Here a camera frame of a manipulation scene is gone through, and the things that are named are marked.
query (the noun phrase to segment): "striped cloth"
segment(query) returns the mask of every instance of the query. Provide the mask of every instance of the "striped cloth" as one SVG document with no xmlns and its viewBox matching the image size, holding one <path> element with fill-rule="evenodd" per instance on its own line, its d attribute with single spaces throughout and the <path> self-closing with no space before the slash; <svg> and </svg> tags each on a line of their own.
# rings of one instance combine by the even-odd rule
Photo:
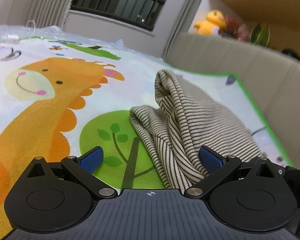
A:
<svg viewBox="0 0 300 240">
<path fill-rule="evenodd" d="M 227 107 L 182 76 L 160 70 L 154 89 L 160 108 L 135 106 L 130 121 L 166 188 L 185 190 L 208 174 L 198 156 L 202 145 L 244 162 L 262 155 Z"/>
</svg>

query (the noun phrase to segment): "play mat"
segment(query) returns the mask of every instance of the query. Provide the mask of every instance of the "play mat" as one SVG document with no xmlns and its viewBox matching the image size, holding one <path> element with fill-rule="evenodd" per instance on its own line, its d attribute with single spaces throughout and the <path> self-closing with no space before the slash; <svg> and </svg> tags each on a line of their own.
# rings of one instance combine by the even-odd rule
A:
<svg viewBox="0 0 300 240">
<path fill-rule="evenodd" d="M 158 107 L 154 79 L 163 68 L 229 107 L 267 157 L 291 165 L 235 77 L 188 73 L 160 59 L 105 45 L 91 39 L 85 44 L 75 36 L 71 41 L 32 38 L 0 44 L 0 238 L 11 229 L 5 197 L 36 156 L 59 162 L 101 146 L 103 163 L 94 172 L 99 179 L 118 190 L 122 185 L 163 188 L 129 121 L 132 106 Z M 136 140 L 138 147 L 132 147 Z M 133 168 L 126 171 L 126 162 L 136 155 Z M 129 181 L 123 181 L 125 172 L 133 173 Z"/>
</svg>

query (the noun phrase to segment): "plush toy head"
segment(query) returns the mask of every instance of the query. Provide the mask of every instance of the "plush toy head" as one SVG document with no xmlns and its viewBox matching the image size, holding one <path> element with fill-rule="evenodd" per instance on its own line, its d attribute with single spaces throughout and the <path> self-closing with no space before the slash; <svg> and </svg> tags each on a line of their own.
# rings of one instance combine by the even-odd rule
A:
<svg viewBox="0 0 300 240">
<path fill-rule="evenodd" d="M 223 17 L 222 12 L 218 10 L 213 10 L 208 12 L 207 21 L 212 22 L 215 25 L 218 25 L 220 29 L 226 28 L 225 18 Z"/>
</svg>

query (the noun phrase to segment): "plush duck toy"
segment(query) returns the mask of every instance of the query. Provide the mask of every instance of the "plush duck toy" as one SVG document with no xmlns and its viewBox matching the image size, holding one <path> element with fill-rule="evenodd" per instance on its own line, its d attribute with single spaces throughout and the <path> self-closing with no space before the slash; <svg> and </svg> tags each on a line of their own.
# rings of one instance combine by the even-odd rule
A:
<svg viewBox="0 0 300 240">
<path fill-rule="evenodd" d="M 210 11 L 205 21 L 197 22 L 194 27 L 201 35 L 218 35 L 220 29 L 226 28 L 225 18 L 218 10 Z"/>
</svg>

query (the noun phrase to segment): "clear plastic wrap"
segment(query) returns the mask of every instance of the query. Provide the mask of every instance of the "clear plastic wrap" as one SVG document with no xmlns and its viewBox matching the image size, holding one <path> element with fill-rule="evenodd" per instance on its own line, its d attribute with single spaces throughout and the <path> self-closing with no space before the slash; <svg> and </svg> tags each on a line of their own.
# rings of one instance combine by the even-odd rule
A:
<svg viewBox="0 0 300 240">
<path fill-rule="evenodd" d="M 122 51 L 131 52 L 158 63 L 164 63 L 162 58 L 154 57 L 148 54 L 143 54 L 141 52 L 135 51 L 125 47 L 123 40 L 118 40 L 116 42 L 105 42 L 96 39 L 85 38 L 79 35 L 65 33 L 58 26 L 50 26 L 45 28 L 34 28 L 25 26 L 10 26 L 10 25 L 0 25 L 0 43 L 5 43 L 8 41 L 10 36 L 18 36 L 19 39 L 26 39 L 31 36 L 39 36 L 42 38 L 49 38 L 55 40 L 63 41 L 75 41 L 78 43 L 88 44 L 88 45 L 99 45 L 110 49 L 117 49 Z"/>
</svg>

